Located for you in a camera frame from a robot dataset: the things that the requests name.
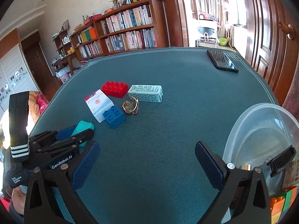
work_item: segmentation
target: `metal bolt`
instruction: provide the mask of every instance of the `metal bolt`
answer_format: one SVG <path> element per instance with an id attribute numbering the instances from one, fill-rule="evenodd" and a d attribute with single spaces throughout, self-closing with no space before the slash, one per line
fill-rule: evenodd
<path id="1" fill-rule="evenodd" d="M 35 167 L 34 170 L 33 170 L 34 173 L 38 173 L 39 171 L 40 171 L 39 167 Z"/>
<path id="2" fill-rule="evenodd" d="M 226 165 L 229 169 L 234 169 L 235 168 L 235 165 L 233 164 L 233 163 L 228 163 L 227 165 Z"/>
<path id="3" fill-rule="evenodd" d="M 65 170 L 65 169 L 68 168 L 68 165 L 67 165 L 66 163 L 64 163 L 64 164 L 62 164 L 62 165 L 60 166 L 60 168 L 61 168 L 62 170 Z"/>
<path id="4" fill-rule="evenodd" d="M 261 173 L 261 172 L 262 172 L 261 168 L 259 168 L 259 167 L 255 167 L 255 171 L 256 171 L 257 173 Z"/>

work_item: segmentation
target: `window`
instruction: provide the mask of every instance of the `window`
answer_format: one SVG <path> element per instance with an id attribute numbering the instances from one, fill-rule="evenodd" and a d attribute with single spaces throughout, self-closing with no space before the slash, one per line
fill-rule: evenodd
<path id="1" fill-rule="evenodd" d="M 231 15 L 234 24 L 246 25 L 246 7 L 244 0 L 231 0 Z"/>

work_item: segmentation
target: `red box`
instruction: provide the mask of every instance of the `red box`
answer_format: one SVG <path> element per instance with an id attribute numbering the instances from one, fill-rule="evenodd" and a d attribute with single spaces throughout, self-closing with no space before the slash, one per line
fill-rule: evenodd
<path id="1" fill-rule="evenodd" d="M 107 96 L 116 98 L 123 98 L 124 95 L 129 91 L 129 87 L 123 82 L 106 82 L 101 88 L 102 92 Z"/>
<path id="2" fill-rule="evenodd" d="M 102 16 L 101 13 L 96 14 L 96 15 L 92 15 L 90 17 L 88 17 L 86 20 L 83 21 L 84 25 L 88 24 L 91 20 L 95 20 L 97 18 L 99 18 L 100 16 Z"/>

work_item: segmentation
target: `clear plastic bowl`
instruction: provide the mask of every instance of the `clear plastic bowl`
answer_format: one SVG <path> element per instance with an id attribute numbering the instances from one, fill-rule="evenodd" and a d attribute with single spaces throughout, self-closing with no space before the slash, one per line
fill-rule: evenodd
<path id="1" fill-rule="evenodd" d="M 251 164 L 260 166 L 266 179 L 269 195 L 281 190 L 283 172 L 270 177 L 267 162 L 290 145 L 299 153 L 299 123 L 284 108 L 269 104 L 256 104 L 244 111 L 237 119 L 226 142 L 223 154 L 225 163 L 236 167 Z"/>

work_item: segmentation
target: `smartphone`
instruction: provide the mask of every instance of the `smartphone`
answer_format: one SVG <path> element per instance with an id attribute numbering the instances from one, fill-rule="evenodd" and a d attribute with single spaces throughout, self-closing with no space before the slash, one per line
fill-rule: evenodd
<path id="1" fill-rule="evenodd" d="M 209 49 L 207 53 L 217 69 L 236 73 L 239 72 L 233 62 L 222 51 Z"/>

